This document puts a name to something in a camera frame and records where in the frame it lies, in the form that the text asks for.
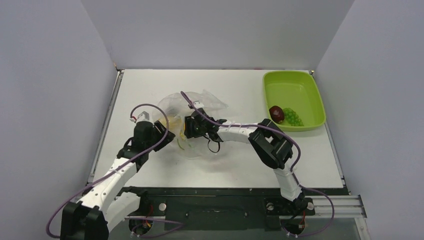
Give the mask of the clear plastic bag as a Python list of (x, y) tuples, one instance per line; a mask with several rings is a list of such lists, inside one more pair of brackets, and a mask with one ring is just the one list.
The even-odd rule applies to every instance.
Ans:
[[(221, 117), (228, 109), (226, 103), (207, 90), (203, 90), (201, 93), (187, 91), (185, 94), (192, 102), (202, 102), (204, 104), (203, 109), (210, 116)], [(193, 110), (189, 108), (189, 103), (180, 93), (167, 95), (158, 102), (157, 106), (165, 112), (167, 117), (181, 116), (184, 118), (190, 116), (193, 112)], [(182, 140), (178, 136), (175, 136), (170, 146), (177, 154), (188, 159), (200, 157), (211, 158), (218, 154), (219, 149), (217, 143), (208, 142), (208, 139), (205, 137), (189, 139), (185, 136), (185, 140)]]

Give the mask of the red fake fruit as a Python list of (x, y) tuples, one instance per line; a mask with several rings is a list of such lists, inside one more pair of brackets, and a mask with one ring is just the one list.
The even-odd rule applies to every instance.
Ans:
[(277, 105), (274, 105), (272, 107), (269, 108), (269, 115), (271, 117), (271, 119), (277, 123), (277, 124), (282, 124), (285, 120), (285, 113), (283, 111), (282, 108), (280, 108)]

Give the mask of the green fake grapes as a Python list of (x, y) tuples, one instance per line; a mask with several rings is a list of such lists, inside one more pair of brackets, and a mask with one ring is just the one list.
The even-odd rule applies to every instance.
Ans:
[(303, 127), (304, 123), (299, 115), (290, 107), (283, 109), (284, 120), (293, 127)]

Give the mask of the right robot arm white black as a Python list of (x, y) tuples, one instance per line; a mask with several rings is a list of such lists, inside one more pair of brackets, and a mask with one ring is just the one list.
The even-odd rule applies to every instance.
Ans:
[(203, 108), (184, 117), (184, 136), (205, 137), (215, 143), (250, 144), (262, 163), (273, 169), (280, 188), (283, 209), (294, 214), (302, 207), (304, 192), (287, 161), (293, 157), (293, 142), (268, 118), (262, 122), (242, 124), (214, 119)]

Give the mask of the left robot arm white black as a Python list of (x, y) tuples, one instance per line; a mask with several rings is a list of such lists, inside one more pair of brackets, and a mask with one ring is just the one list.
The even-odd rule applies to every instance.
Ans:
[(137, 122), (133, 136), (118, 151), (106, 174), (84, 188), (85, 195), (77, 202), (64, 206), (59, 239), (107, 240), (110, 231), (128, 214), (145, 214), (149, 201), (140, 193), (118, 194), (147, 162), (149, 153), (161, 150), (174, 138), (168, 121)]

